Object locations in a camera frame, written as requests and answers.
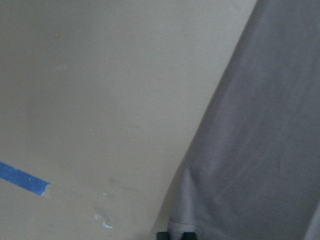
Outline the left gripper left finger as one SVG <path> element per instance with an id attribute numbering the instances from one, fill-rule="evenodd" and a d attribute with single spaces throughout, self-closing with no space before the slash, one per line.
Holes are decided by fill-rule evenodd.
<path id="1" fill-rule="evenodd" d="M 156 240 L 170 240 L 170 234 L 167 231 L 157 232 Z"/>

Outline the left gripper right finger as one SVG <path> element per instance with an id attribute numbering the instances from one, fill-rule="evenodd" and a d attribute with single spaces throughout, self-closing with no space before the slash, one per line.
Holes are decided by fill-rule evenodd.
<path id="1" fill-rule="evenodd" d="M 184 232 L 182 234 L 182 240 L 196 240 L 195 232 Z"/>

